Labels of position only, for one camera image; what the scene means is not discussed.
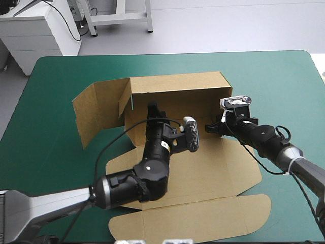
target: black cable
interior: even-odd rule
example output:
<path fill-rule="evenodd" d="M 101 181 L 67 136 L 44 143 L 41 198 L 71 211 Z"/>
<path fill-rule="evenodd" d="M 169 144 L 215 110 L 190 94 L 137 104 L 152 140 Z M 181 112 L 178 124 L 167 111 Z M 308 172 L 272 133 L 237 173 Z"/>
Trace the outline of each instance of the black cable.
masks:
<path fill-rule="evenodd" d="M 95 15 L 97 15 L 98 14 L 98 9 L 97 8 L 92 8 L 91 10 L 94 10 L 94 9 L 96 9 L 96 13 L 95 13 Z M 88 30 L 84 33 L 84 34 L 80 34 L 79 33 L 79 35 L 80 36 L 84 36 L 85 34 L 87 34 L 89 32 L 89 27 L 88 27 Z"/>
<path fill-rule="evenodd" d="M 296 183 L 298 184 L 300 190 L 301 190 L 302 193 L 304 194 L 304 196 L 305 196 L 305 198 L 306 198 L 306 200 L 307 200 L 307 202 L 308 202 L 308 205 L 309 205 L 309 207 L 310 207 L 310 210 L 311 210 L 311 212 L 312 212 L 312 214 L 313 214 L 313 216 L 314 216 L 314 219 L 315 219 L 315 221 L 316 221 L 316 224 L 317 224 L 317 226 L 319 227 L 319 230 L 321 231 L 321 233 L 322 233 L 322 235 L 323 235 L 323 237 L 324 237 L 324 239 L 325 239 L 325 232 L 323 231 L 323 229 L 322 229 L 321 226 L 320 226 L 320 222 L 319 222 L 319 220 L 318 220 L 318 218 L 317 218 L 317 216 L 316 216 L 316 213 L 315 213 L 315 210 L 314 210 L 314 208 L 313 208 L 313 205 L 311 204 L 311 201 L 310 201 L 310 199 L 309 199 L 309 197 L 308 197 L 308 195 L 307 195 L 305 189 L 303 188 L 303 186 L 301 185 L 301 183 L 300 183 L 299 180 L 297 179 L 296 175 L 295 175 L 294 173 L 292 173 L 292 172 L 291 172 L 290 174 L 291 174 L 291 176 L 295 179 L 295 181 L 296 181 Z"/>
<path fill-rule="evenodd" d="M 250 150 L 244 145 L 244 143 L 243 142 L 241 142 L 238 138 L 237 138 L 237 136 L 235 135 L 235 133 L 228 127 L 228 125 L 227 125 L 227 123 L 226 122 L 224 122 L 224 124 L 225 124 L 225 126 L 227 127 L 227 129 L 233 134 L 233 136 L 239 141 L 239 143 L 246 149 L 246 151 L 258 162 L 258 164 L 259 165 L 261 165 L 268 173 L 270 173 L 270 174 L 273 174 L 273 175 L 283 175 L 284 173 L 283 172 L 272 172 L 272 171 L 270 171 L 270 170 L 268 170 L 255 156 L 254 156 L 254 154 L 252 154 L 251 152 L 250 152 Z M 282 128 L 282 129 L 285 129 L 286 130 L 286 132 L 288 133 L 288 138 L 290 139 L 291 138 L 291 134 L 290 134 L 290 131 L 287 129 L 287 128 L 285 128 L 285 127 L 282 127 L 282 126 L 277 126 L 277 128 L 276 128 L 276 130 L 277 130 L 277 132 L 278 132 L 278 134 L 280 134 L 280 136 L 281 136 L 281 138 L 282 139 L 287 139 L 287 138 L 284 138 L 284 136 L 283 136 L 283 134 L 282 133 L 280 133 L 279 132 L 279 130 L 278 130 L 278 128 Z M 316 224 L 317 224 L 317 226 L 319 227 L 319 230 L 321 231 L 321 233 L 322 233 L 322 235 L 323 235 L 323 237 L 324 237 L 324 239 L 325 239 L 325 231 L 323 231 L 323 229 L 322 229 L 322 227 L 321 227 L 321 225 L 320 225 L 320 222 L 319 222 L 319 220 L 318 220 L 318 218 L 317 218 L 317 215 L 316 215 L 316 213 L 315 213 L 315 210 L 314 210 L 314 208 L 313 208 L 313 205 L 312 205 L 312 203 L 311 203 L 311 201 L 310 201 L 310 199 L 309 199 L 309 197 L 308 197 L 308 195 L 307 195 L 307 193 L 306 193 L 306 191 L 305 191 L 305 189 L 303 188 L 303 186 L 301 185 L 301 183 L 299 182 L 299 180 L 297 179 L 297 177 L 296 177 L 296 175 L 294 174 L 294 173 L 292 173 L 292 172 L 290 172 L 290 174 L 291 174 L 291 176 L 295 179 L 295 181 L 296 181 L 296 183 L 298 184 L 298 186 L 299 186 L 299 188 L 300 188 L 300 190 L 302 191 L 302 193 L 304 194 L 304 196 L 305 196 L 305 198 L 306 198 L 306 200 L 307 200 L 307 203 L 308 203 L 308 205 L 309 205 L 309 207 L 310 207 L 310 210 L 311 210 L 311 212 L 312 212 L 312 214 L 313 214 L 313 217 L 314 217 L 314 219 L 315 219 L 315 222 L 316 222 Z"/>
<path fill-rule="evenodd" d="M 248 153 L 255 159 L 256 162 L 258 162 L 259 165 L 261 165 L 262 168 L 265 169 L 266 172 L 273 174 L 273 175 L 283 175 L 283 172 L 272 172 L 271 170 L 267 169 L 255 156 L 254 154 L 251 153 L 251 151 L 242 143 L 240 143 L 245 149 L 246 151 L 248 151 Z"/>
<path fill-rule="evenodd" d="M 227 129 L 232 133 L 232 135 L 239 141 L 239 143 L 246 149 L 246 151 L 248 151 L 248 153 L 255 159 L 255 161 L 262 167 L 265 169 L 266 172 L 273 174 L 273 175 L 283 175 L 283 172 L 272 172 L 271 170 L 267 169 L 267 167 L 265 167 L 255 156 L 254 154 L 252 154 L 250 152 L 250 150 L 244 145 L 244 143 L 242 141 L 240 141 L 237 136 L 235 135 L 235 133 L 229 128 L 229 126 L 227 125 L 226 122 L 224 122 L 225 126 L 227 127 Z"/>
<path fill-rule="evenodd" d="M 45 0 L 42 0 L 43 2 L 45 2 L 45 3 L 47 3 L 49 6 L 51 6 L 52 8 L 54 8 L 60 15 L 61 15 L 61 17 L 62 17 L 62 19 L 65 21 L 65 23 L 66 23 L 66 25 L 67 25 L 67 27 L 68 27 L 68 30 L 69 30 L 69 32 L 70 32 L 70 34 L 71 34 L 71 36 L 73 37 L 73 39 L 75 39 L 77 42 L 80 42 L 81 41 L 81 37 L 79 38 L 79 39 L 76 39 L 75 37 L 74 37 L 74 35 L 72 34 L 72 32 L 71 32 L 71 30 L 70 30 L 70 27 L 69 27 L 69 25 L 68 25 L 68 23 L 67 23 L 67 21 L 66 21 L 66 19 L 64 18 L 64 16 L 61 14 L 61 12 L 55 7 L 55 6 L 53 6 L 52 4 L 50 4 L 50 3 L 48 3 L 47 1 L 45 1 Z"/>
<path fill-rule="evenodd" d="M 91 10 L 94 10 L 94 9 L 96 9 L 96 13 L 95 13 L 95 15 L 97 15 L 98 14 L 98 9 L 97 8 L 92 8 Z"/>
<path fill-rule="evenodd" d="M 102 154 L 105 152 L 106 149 L 108 149 L 115 141 L 117 141 L 119 138 L 121 138 L 126 132 L 130 131 L 131 129 L 133 129 L 134 127 L 138 126 L 139 124 L 142 124 L 144 122 L 148 122 L 148 121 L 153 121 L 153 120 L 166 120 L 166 121 L 170 121 L 170 122 L 174 122 L 177 123 L 179 126 L 181 126 L 182 124 L 176 120 L 173 119 L 169 119 L 169 118 L 149 118 L 149 119 L 144 119 L 141 120 L 137 123 L 135 123 L 134 125 L 132 125 L 131 127 L 129 127 L 128 129 L 126 129 L 125 131 L 123 131 L 121 134 L 119 134 L 115 139 L 113 139 L 110 143 L 108 143 L 98 154 L 98 157 L 96 159 L 95 162 L 95 170 L 94 170 L 94 176 L 93 176 L 93 185 L 95 186 L 96 180 L 97 180 L 97 174 L 98 174 L 98 162 L 102 156 Z"/>
<path fill-rule="evenodd" d="M 62 244 L 64 242 L 64 240 L 66 239 L 66 237 L 68 236 L 69 232 L 71 231 L 72 227 L 74 226 L 75 222 L 77 221 L 78 217 L 80 216 L 81 212 L 85 209 L 85 207 L 87 206 L 89 202 L 89 199 L 87 201 L 85 201 L 80 209 L 78 210 L 78 212 L 76 213 L 75 217 L 73 218 L 73 220 L 71 221 L 69 227 L 67 228 L 67 230 L 65 231 L 63 237 L 61 238 L 59 244 Z"/>
<path fill-rule="evenodd" d="M 101 155 L 104 153 L 104 151 L 109 148 L 115 141 L 117 141 L 119 138 L 121 138 L 126 132 L 128 132 L 129 130 L 133 129 L 134 127 L 138 126 L 141 123 L 144 122 L 148 122 L 148 121 L 153 121 L 153 120 L 166 120 L 166 121 L 170 121 L 170 122 L 175 122 L 177 123 L 179 126 L 181 126 L 182 124 L 176 120 L 173 119 L 169 119 L 169 118 L 149 118 L 149 119 L 144 119 L 141 120 L 137 123 L 135 123 L 134 125 L 132 125 L 130 128 L 128 128 L 127 130 L 123 131 L 120 135 L 118 135 L 115 139 L 113 139 L 110 143 L 108 143 L 99 153 L 96 163 L 95 163 L 95 172 L 94 172 L 94 183 L 93 185 L 95 185 L 96 183 L 96 179 L 97 179 L 97 170 L 98 170 L 98 162 L 101 158 Z M 74 219 L 71 221 L 69 227 L 67 228 L 66 232 L 64 233 L 62 239 L 60 240 L 59 244 L 62 244 L 65 240 L 65 238 L 67 237 L 67 235 L 69 234 L 70 230 L 72 229 L 72 227 L 74 226 L 75 222 L 77 221 L 78 217 L 80 216 L 81 212 L 84 210 L 84 208 L 87 206 L 88 201 L 90 199 L 88 199 L 82 206 L 81 208 L 78 210 L 76 216 L 74 217 Z"/>

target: gray floor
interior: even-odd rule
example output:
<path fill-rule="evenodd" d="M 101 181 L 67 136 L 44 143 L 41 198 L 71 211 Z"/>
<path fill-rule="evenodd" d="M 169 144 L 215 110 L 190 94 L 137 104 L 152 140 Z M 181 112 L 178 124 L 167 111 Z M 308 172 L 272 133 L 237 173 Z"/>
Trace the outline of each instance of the gray floor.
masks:
<path fill-rule="evenodd" d="M 80 55 L 297 50 L 325 53 L 325 1 L 316 0 L 151 0 L 154 33 L 145 23 L 98 27 L 83 36 Z M 90 0 L 99 14 L 113 1 Z M 127 0 L 128 12 L 144 10 Z M 0 138 L 28 78 L 14 60 L 0 73 Z"/>

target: white cable tie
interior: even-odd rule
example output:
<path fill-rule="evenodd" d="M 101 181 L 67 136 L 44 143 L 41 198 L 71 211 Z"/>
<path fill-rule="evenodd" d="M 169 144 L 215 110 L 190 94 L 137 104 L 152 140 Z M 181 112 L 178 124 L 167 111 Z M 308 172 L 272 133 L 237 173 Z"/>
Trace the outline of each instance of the white cable tie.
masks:
<path fill-rule="evenodd" d="M 223 114 L 222 114 L 222 118 L 221 118 L 221 122 L 224 123 L 225 122 L 225 114 L 228 112 L 228 111 L 231 111 L 230 109 L 225 109 Z"/>
<path fill-rule="evenodd" d="M 289 167 L 288 167 L 288 171 L 285 172 L 283 175 L 286 175 L 286 176 L 287 175 L 290 175 L 291 166 L 294 163 L 294 161 L 296 161 L 297 159 L 306 159 L 306 158 L 303 157 L 303 156 L 298 156 L 298 157 L 295 157 L 295 158 L 291 159 L 290 164 L 289 164 Z"/>

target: green table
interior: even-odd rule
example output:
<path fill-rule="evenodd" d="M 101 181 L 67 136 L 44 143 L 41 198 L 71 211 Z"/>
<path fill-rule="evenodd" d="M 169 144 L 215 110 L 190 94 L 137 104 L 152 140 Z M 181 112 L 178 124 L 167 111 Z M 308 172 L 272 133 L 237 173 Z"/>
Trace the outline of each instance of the green table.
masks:
<path fill-rule="evenodd" d="M 86 186 L 100 149 L 123 128 L 101 131 L 82 150 L 72 99 L 95 81 L 130 76 L 222 71 L 234 95 L 250 95 L 251 113 L 260 124 L 284 125 L 305 156 L 325 167 L 325 86 L 304 51 L 46 57 L 40 59 L 0 142 L 0 189 L 30 194 Z M 107 160 L 133 146 L 123 137 L 102 157 Z M 268 160 L 262 160 L 276 171 Z M 321 240 L 308 205 L 289 176 L 268 175 L 244 195 L 264 193 L 271 215 L 257 232 L 231 241 Z M 317 199 L 308 191 L 314 205 Z M 85 211 L 66 241 L 109 241 L 108 221 L 127 208 Z M 42 232 L 61 236 L 72 217 L 52 222 Z"/>

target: cardboard box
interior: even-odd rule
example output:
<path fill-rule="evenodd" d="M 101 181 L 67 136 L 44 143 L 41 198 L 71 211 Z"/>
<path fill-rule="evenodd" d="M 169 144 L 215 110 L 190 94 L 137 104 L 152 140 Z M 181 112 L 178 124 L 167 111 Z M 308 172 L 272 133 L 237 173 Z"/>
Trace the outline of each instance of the cardboard box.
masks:
<path fill-rule="evenodd" d="M 142 211 L 111 219 L 109 229 L 116 239 L 144 239 L 148 244 L 173 238 L 203 242 L 249 234 L 266 222 L 271 210 L 268 196 L 237 197 L 262 180 L 257 163 L 237 141 L 204 130 L 222 113 L 219 99 L 231 93 L 220 72 L 209 72 L 96 82 L 73 101 L 84 147 L 102 129 L 128 128 L 145 119 L 151 101 L 157 101 L 169 118 L 182 121 L 192 116 L 198 123 L 199 150 L 171 156 L 165 196 L 126 204 Z M 107 174 L 140 162 L 145 124 L 128 136 L 136 148 L 111 160 Z"/>

